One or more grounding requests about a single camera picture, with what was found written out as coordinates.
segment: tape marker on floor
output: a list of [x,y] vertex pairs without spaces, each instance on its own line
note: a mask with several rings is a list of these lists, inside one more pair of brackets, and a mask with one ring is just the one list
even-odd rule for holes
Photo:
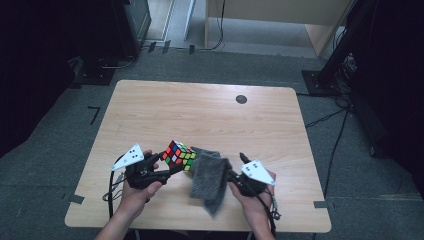
[[169,45],[171,44],[171,40],[165,42],[165,46],[163,46],[162,54],[168,53]]
[[194,45],[190,45],[190,49],[188,50],[188,54],[193,54],[194,53]]
[[149,47],[149,53],[153,52],[155,50],[155,47],[156,47],[156,42],[152,42]]
[[71,196],[69,196],[68,198],[69,202],[78,203],[78,204],[82,204],[84,200],[85,200],[85,197],[81,197],[75,194],[71,194]]
[[326,201],[314,201],[315,208],[328,208]]

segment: white triangular marker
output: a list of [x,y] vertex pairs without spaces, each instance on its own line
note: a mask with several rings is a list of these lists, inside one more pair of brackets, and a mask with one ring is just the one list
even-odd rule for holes
[[246,174],[249,178],[256,181],[263,182],[269,185],[275,185],[274,179],[272,179],[269,172],[264,168],[259,160],[251,161],[241,167],[241,171]]
[[144,160],[143,151],[140,145],[136,143],[115,165],[112,166],[112,171],[116,171],[120,168],[126,167],[136,162]]

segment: cloth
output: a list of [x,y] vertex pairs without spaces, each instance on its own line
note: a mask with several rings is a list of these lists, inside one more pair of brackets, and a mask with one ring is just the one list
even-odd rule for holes
[[196,152],[196,158],[189,170],[193,174],[190,197],[202,199],[206,211],[215,216],[224,200],[230,161],[216,151],[191,149]]

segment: hand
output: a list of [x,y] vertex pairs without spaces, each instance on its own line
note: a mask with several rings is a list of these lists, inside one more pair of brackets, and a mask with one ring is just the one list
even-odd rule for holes
[[[147,150],[143,154],[152,154],[152,150]],[[131,188],[125,180],[121,203],[96,239],[123,239],[132,222],[143,212],[146,200],[152,198],[161,187],[161,182],[154,182],[140,190]]]
[[[144,155],[152,154],[152,150],[147,150],[143,152]],[[159,166],[155,163],[153,165],[154,169],[157,169]],[[117,213],[124,214],[132,222],[134,221],[144,210],[144,206],[148,199],[151,199],[155,193],[162,187],[161,182],[154,182],[150,184],[147,188],[140,190],[131,188],[128,182],[124,181],[124,187],[122,190],[121,203],[119,204]]]
[[[276,174],[268,171],[273,179],[276,178]],[[229,182],[231,191],[233,192],[234,197],[236,197],[242,207],[244,216],[249,223],[250,227],[255,234],[256,239],[274,239],[271,234],[271,229],[269,227],[268,215],[265,212],[264,206],[256,197],[245,197],[243,196],[236,184]],[[267,186],[269,192],[263,192],[259,194],[259,197],[264,201],[268,208],[271,207],[272,198],[271,195],[274,195],[274,186]]]

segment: table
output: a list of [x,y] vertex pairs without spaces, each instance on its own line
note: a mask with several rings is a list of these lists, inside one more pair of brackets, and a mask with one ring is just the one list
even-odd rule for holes
[[[247,102],[236,102],[238,95]],[[103,227],[109,216],[102,196],[115,160],[135,143],[160,152],[171,140],[217,150],[237,172],[242,165],[239,152],[260,159],[277,174],[275,196],[282,214],[277,231],[330,230],[327,209],[313,204],[324,198],[293,89],[136,80],[117,83],[75,192],[85,201],[70,204],[66,224]],[[173,175],[132,227],[250,230],[229,189],[212,218],[201,200],[189,198],[191,182],[188,173]]]
[[[344,23],[355,1],[226,0],[224,18],[305,24],[315,53],[321,56],[338,27]],[[221,18],[222,2],[223,0],[206,0],[205,48],[208,48],[208,19]]]

